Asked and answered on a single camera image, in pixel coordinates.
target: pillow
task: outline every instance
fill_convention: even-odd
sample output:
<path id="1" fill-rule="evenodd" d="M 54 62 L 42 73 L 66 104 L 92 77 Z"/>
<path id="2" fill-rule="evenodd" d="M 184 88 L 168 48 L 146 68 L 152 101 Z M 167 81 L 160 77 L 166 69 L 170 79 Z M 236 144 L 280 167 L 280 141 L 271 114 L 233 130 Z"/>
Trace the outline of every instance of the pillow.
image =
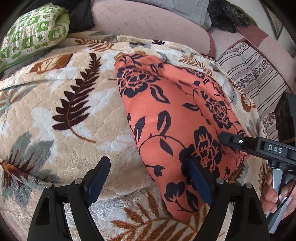
<path id="1" fill-rule="evenodd" d="M 69 31 L 65 9 L 46 4 L 19 17 L 0 48 L 0 72 L 61 42 Z"/>
<path id="2" fill-rule="evenodd" d="M 227 96 L 209 75 L 163 62 L 144 52 L 119 53 L 115 73 L 140 157 L 167 211 L 188 220 L 203 205 L 188 158 L 213 178 L 231 179 L 248 155 L 220 145 L 222 131 L 245 135 Z"/>
<path id="3" fill-rule="evenodd" d="M 92 5 L 98 32 L 171 41 L 215 57 L 213 38 L 201 26 L 168 10 L 132 1 L 101 0 Z"/>

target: human hand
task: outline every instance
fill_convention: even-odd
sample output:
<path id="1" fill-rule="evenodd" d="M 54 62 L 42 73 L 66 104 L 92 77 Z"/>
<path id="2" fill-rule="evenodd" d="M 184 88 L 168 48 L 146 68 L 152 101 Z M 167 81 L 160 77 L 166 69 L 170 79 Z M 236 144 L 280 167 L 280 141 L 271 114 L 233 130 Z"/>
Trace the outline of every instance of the human hand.
<path id="1" fill-rule="evenodd" d="M 276 202 L 279 198 L 278 194 L 276 193 L 276 191 L 272 188 L 272 174 L 271 172 L 268 172 L 265 176 L 266 179 L 266 183 L 263 187 L 263 192 L 261 194 L 261 205 L 263 208 L 263 211 L 265 214 L 267 214 L 268 212 L 272 212 L 274 213 L 277 210 L 277 205 Z M 286 186 L 284 186 L 281 190 L 281 194 L 283 197 L 287 197 L 293 187 L 294 181 L 289 182 Z M 283 215 L 283 218 L 286 218 L 287 216 L 289 216 L 292 212 L 294 212 L 295 208 L 296 208 L 296 188 L 294 188 L 293 192 L 291 193 L 292 200 L 290 201 L 290 203 L 287 206 L 287 209 Z"/>

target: black plastic bracket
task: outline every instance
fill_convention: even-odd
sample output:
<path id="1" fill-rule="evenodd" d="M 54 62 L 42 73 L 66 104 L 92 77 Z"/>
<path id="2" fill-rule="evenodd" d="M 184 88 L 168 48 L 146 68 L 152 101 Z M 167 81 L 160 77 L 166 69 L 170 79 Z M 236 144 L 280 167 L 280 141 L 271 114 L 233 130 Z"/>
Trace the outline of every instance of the black plastic bracket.
<path id="1" fill-rule="evenodd" d="M 70 203 L 77 231 L 82 241 L 104 241 L 98 231 L 88 207 L 97 201 L 110 172 L 110 160 L 103 157 L 84 178 L 70 185 L 54 187 L 48 185 L 35 209 L 28 241 L 72 241 L 63 203 Z"/>

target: fleece blanket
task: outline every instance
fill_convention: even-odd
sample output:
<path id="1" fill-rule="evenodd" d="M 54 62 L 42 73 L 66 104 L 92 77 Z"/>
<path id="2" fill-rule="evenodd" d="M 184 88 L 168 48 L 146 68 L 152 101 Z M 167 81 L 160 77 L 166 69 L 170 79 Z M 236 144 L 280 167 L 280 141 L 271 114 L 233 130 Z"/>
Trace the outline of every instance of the fleece blanket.
<path id="1" fill-rule="evenodd" d="M 105 240 L 188 241 L 197 234 L 209 207 L 203 205 L 187 221 L 171 218 L 130 131 L 114 65 L 118 56 L 139 52 L 211 76 L 246 134 L 266 136 L 254 102 L 220 66 L 193 49 L 97 32 L 70 34 L 0 82 L 0 213 L 19 240 L 27 239 L 46 183 L 70 184 L 102 156 L 110 158 L 111 171 L 89 210 Z M 89 76 L 90 69 L 95 74 Z M 266 171 L 266 162 L 251 156 L 227 181 L 250 182 L 260 195 Z M 225 239 L 232 210 L 229 205 L 219 240 Z M 65 211 L 73 240 L 80 240 L 68 204 Z"/>

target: pink quilted cushion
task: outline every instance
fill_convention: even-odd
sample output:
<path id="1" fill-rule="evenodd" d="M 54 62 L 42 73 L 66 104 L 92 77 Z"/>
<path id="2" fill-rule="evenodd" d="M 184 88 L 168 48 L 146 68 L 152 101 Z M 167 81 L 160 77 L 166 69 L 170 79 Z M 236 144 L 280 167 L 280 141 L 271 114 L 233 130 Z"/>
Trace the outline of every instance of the pink quilted cushion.
<path id="1" fill-rule="evenodd" d="M 96 0 L 92 14 L 96 25 L 93 30 L 167 40 L 215 56 L 214 41 L 206 30 L 168 10 L 133 1 Z"/>

